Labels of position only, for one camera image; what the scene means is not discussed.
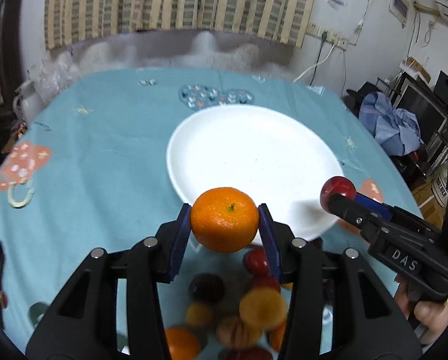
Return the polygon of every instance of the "plate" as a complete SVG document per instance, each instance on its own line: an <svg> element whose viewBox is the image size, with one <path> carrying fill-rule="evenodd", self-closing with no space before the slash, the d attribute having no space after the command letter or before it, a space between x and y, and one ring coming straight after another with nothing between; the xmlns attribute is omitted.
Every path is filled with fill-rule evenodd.
<svg viewBox="0 0 448 360"><path fill-rule="evenodd" d="M324 183L343 176L329 147L302 123L268 108L226 105L198 111L169 140L167 172L184 203L234 187L296 237L312 240L338 219L319 204ZM254 243L261 244L259 233Z"/></svg>

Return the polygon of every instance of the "metal pin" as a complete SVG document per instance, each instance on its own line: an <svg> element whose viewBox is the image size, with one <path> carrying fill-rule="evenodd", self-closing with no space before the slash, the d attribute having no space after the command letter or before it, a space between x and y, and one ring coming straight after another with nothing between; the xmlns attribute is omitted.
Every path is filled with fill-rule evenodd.
<svg viewBox="0 0 448 360"><path fill-rule="evenodd" d="M95 249L92 249L92 251L90 252L90 256L93 259L98 259L99 257L102 257L104 255L104 249L101 247L96 247Z"/></svg>
<svg viewBox="0 0 448 360"><path fill-rule="evenodd" d="M147 237L144 239L144 246L149 248L156 246L158 243L159 241L155 237Z"/></svg>
<svg viewBox="0 0 448 360"><path fill-rule="evenodd" d="M306 246L306 240L302 239L302 238L294 238L291 241L292 246L294 247L298 247L299 249L301 249L302 247Z"/></svg>
<svg viewBox="0 0 448 360"><path fill-rule="evenodd" d="M355 259L359 256L359 252L356 249L346 249L346 256L349 257L350 259Z"/></svg>

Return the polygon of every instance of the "plaid fabric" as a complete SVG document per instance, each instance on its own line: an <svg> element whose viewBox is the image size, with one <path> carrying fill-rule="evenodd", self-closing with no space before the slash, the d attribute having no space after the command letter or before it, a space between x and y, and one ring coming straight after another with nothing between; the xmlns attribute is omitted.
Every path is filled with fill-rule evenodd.
<svg viewBox="0 0 448 360"><path fill-rule="evenodd" d="M302 47L314 0L45 0L47 49L139 30L212 29Z"/></svg>

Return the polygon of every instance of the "orange mushroom print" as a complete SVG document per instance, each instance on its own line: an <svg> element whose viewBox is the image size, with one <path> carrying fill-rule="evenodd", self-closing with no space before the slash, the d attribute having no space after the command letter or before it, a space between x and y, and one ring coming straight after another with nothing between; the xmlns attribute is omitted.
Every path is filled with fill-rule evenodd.
<svg viewBox="0 0 448 360"><path fill-rule="evenodd" d="M7 191L12 207L21 208L29 203L35 192L32 187L32 176L49 161L51 156L50 148L33 145L29 141L14 146L0 170L0 191ZM27 197L21 202L16 202L13 198L14 186L18 184L26 184L28 189Z"/></svg>
<svg viewBox="0 0 448 360"><path fill-rule="evenodd" d="M358 192L362 195L366 195L368 198L375 200L378 203L384 202L384 195L381 191L381 189L377 186L377 184L367 178L365 179L362 184L361 188L359 188ZM342 219L338 220L338 225L341 226L343 229L347 230L348 232L359 235L360 230L356 226L352 226L350 223L343 221Z"/></svg>

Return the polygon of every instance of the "table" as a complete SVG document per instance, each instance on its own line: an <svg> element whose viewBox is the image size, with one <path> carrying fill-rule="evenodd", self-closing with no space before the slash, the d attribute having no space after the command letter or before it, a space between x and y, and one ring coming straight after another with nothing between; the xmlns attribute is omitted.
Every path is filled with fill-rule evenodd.
<svg viewBox="0 0 448 360"><path fill-rule="evenodd" d="M254 104L299 120L333 150L357 187L371 179L386 203L420 215L391 160L338 96L324 88L209 69L127 69L87 76L38 116L0 170L0 241L6 256L2 285L9 303L3 317L6 333L21 350L38 315L94 247L129 249L177 217L182 202L166 173L165 150L175 127L196 109L182 94L196 85L215 89L223 98L246 91ZM16 202L33 191L20 209L8 202L12 177L32 180L31 186L14 188ZM323 241L329 251L352 246L366 253L361 238L337 225ZM172 284L159 285L165 327L184 322L191 302L186 288L195 274L218 272L227 284L218 315L237 312L249 281L242 251L219 255L196 246L191 236L181 274ZM394 293L394 273L368 259ZM125 283L119 283L117 302L123 346ZM211 334L207 340L199 358L216 358L219 344ZM322 351L329 350L330 340L331 327L325 325Z"/></svg>

